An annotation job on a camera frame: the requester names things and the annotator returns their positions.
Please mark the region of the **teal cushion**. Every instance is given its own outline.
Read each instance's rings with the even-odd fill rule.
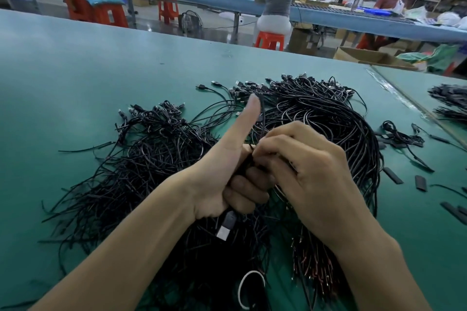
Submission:
[[[123,0],[87,0],[91,6],[101,5],[101,4],[120,4],[125,5]]]

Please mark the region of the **white pants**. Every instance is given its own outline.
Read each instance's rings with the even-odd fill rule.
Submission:
[[[287,16],[261,15],[256,21],[253,31],[253,45],[256,43],[260,31],[284,35],[284,48],[287,47],[292,34],[292,24]]]

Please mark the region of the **red shirt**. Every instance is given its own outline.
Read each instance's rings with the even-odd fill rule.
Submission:
[[[375,4],[375,9],[393,9],[397,5],[398,0],[378,0]],[[407,7],[407,0],[402,0]]]

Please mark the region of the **white cable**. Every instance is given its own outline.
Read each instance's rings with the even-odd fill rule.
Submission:
[[[238,293],[237,293],[237,298],[238,298],[238,303],[240,304],[240,306],[242,307],[242,309],[244,310],[249,310],[250,308],[249,307],[246,307],[244,304],[242,304],[242,301],[240,300],[240,291],[242,290],[242,285],[243,285],[243,282],[245,281],[245,279],[252,273],[258,273],[261,277],[261,279],[263,279],[263,285],[266,286],[266,281],[264,280],[264,277],[263,277],[263,274],[261,274],[260,272],[258,272],[257,270],[251,270],[249,271],[248,273],[246,273],[243,278],[242,278],[242,281],[240,282],[240,285],[238,286]]]

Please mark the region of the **right hand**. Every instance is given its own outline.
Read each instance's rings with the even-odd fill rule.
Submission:
[[[253,158],[273,174],[303,224],[334,253],[363,242],[377,224],[353,182],[345,151],[310,126],[295,121],[269,131]]]

